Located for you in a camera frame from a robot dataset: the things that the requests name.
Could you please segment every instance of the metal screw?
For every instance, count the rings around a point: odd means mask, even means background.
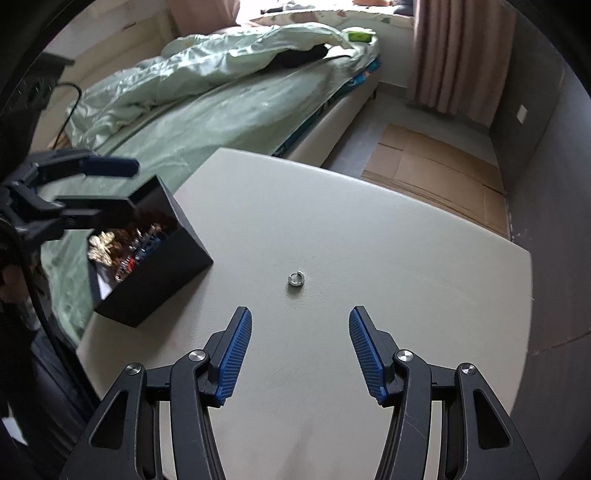
[[[292,287],[301,287],[304,284],[304,274],[298,270],[297,272],[292,273],[287,278],[287,281]]]
[[[399,350],[396,352],[396,358],[401,362],[410,362],[414,358],[414,353],[410,350]]]
[[[142,366],[140,364],[129,364],[125,367],[125,373],[128,375],[137,375],[142,371]]]
[[[189,353],[189,360],[192,362],[200,362],[205,360],[205,357],[207,357],[207,354],[203,350],[193,350]]]
[[[460,369],[466,375],[474,375],[476,373],[476,367],[472,364],[461,364]]]

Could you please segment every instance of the wire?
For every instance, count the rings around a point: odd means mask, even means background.
[[[74,82],[60,82],[54,88],[57,88],[57,87],[72,87],[72,88],[75,88],[78,91],[78,98],[76,99],[76,101],[74,103],[74,106],[70,110],[70,113],[68,115],[68,118],[66,118],[66,121],[61,126],[61,130],[57,134],[56,141],[53,142],[53,147],[51,148],[52,150],[55,150],[56,149],[57,143],[60,141],[60,137],[61,137],[62,133],[64,132],[64,130],[66,129],[66,125],[68,124],[68,122],[72,118],[72,115],[74,114],[74,110],[76,110],[76,107],[78,106],[78,103],[80,102],[80,99],[82,98],[82,89],[77,84],[75,84]]]
[[[29,268],[29,260],[27,254],[25,253],[21,237],[19,236],[17,230],[14,226],[6,220],[3,216],[0,216],[0,239],[5,241],[9,246],[9,251],[13,251],[16,253],[15,262],[21,267],[22,274],[25,277],[25,283],[27,284],[27,290],[29,291],[29,296],[31,297],[31,303],[33,304],[33,309],[37,314],[37,318],[39,318],[39,322],[45,330],[47,334],[47,338],[49,339],[51,346],[53,347],[58,359],[60,360],[61,364],[64,366],[64,369],[76,385],[78,391],[86,401],[86,404],[94,411],[98,405],[97,398],[91,398],[89,395],[88,390],[80,381],[80,378],[77,376],[76,372],[70,365],[70,362],[66,358],[64,351],[61,348],[61,344],[58,341],[55,332],[51,328],[47,317],[45,316],[45,312],[43,311],[43,306],[41,305],[41,300],[39,299],[39,295],[37,294],[37,289],[35,286],[35,281],[33,279],[33,274],[31,273],[31,269]]]

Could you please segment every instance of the gray wall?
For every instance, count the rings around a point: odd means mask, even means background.
[[[523,125],[520,104],[529,109]],[[591,432],[591,99],[526,20],[491,138],[514,242],[533,268],[529,353],[512,418],[542,479],[556,479]]]

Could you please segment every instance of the table surface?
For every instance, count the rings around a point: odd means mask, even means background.
[[[230,149],[175,198],[214,265],[135,329],[95,315],[78,355],[104,395],[126,364],[172,364],[249,307],[234,395],[210,411],[227,478],[375,476],[391,409],[363,380],[348,333],[355,305],[429,363],[476,364],[511,409],[530,329],[528,252],[396,192]],[[306,281],[293,290],[297,270]],[[175,478],[167,412],[163,467]],[[431,435],[426,478],[436,477],[439,441]]]

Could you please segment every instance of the black box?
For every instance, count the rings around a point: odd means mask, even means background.
[[[90,290],[95,312],[137,327],[181,287],[213,264],[213,260],[159,177],[152,177],[129,198],[142,210],[163,212],[176,218],[178,223],[177,229],[104,299],[101,299],[95,263],[89,260]]]

